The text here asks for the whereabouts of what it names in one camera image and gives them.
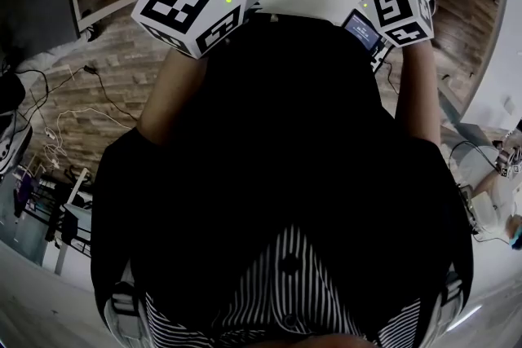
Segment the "person in dark clothes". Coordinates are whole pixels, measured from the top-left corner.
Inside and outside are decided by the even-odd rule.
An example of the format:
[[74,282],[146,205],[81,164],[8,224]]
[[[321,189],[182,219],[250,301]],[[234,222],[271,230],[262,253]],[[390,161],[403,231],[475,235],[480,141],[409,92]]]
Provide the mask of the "person in dark clothes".
[[[168,142],[136,126],[101,158],[91,279],[112,336],[157,348],[134,269],[153,241],[183,228],[316,221],[371,227],[387,257],[411,264],[426,348],[442,313],[469,298],[467,216],[440,147],[383,107],[362,43],[323,20],[259,15],[207,59]],[[245,348],[378,347],[342,334]]]

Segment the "small black display device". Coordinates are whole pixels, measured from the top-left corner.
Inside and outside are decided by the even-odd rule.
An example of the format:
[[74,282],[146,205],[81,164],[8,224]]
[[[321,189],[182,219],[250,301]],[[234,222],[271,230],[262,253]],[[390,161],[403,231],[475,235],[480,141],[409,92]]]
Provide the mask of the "small black display device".
[[353,9],[341,27],[354,35],[371,54],[378,54],[384,47],[382,35],[357,9]]

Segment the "person's left forearm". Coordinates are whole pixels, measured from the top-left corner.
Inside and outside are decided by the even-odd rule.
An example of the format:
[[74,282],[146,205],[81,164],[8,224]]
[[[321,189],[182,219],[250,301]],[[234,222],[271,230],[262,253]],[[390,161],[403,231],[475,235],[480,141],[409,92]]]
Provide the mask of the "person's left forearm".
[[170,140],[185,105],[203,83],[207,64],[207,58],[190,58],[174,49],[167,53],[137,122],[144,138],[155,144]]

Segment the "person's striped shirt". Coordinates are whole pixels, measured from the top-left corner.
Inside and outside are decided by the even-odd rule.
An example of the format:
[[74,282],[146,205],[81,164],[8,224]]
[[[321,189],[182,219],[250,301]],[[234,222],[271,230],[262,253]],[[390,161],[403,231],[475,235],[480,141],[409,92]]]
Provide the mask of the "person's striped shirt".
[[157,348],[245,348],[348,335],[418,348],[425,330],[411,264],[375,230],[333,222],[198,227],[155,240],[135,259]]

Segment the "person's right forearm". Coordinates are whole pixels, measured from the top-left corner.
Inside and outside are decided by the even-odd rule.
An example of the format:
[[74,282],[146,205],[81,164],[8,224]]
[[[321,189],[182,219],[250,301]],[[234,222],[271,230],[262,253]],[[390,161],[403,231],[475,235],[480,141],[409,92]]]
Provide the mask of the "person's right forearm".
[[396,121],[410,136],[440,146],[436,62],[429,40],[405,46]]

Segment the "grey office chair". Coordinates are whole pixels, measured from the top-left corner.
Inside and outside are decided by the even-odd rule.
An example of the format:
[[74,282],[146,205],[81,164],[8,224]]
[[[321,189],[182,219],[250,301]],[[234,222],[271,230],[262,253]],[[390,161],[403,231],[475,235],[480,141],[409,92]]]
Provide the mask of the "grey office chair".
[[32,134],[32,126],[17,111],[0,114],[0,181],[20,163]]

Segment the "black railing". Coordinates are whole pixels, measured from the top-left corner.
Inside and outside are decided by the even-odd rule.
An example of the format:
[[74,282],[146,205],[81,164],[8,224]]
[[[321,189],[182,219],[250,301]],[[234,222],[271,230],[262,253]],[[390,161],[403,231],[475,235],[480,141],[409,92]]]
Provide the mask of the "black railing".
[[43,227],[42,238],[60,247],[64,242],[78,252],[91,255],[92,181],[87,172],[76,175],[65,170],[67,180],[45,174],[42,166],[15,169],[14,216]]

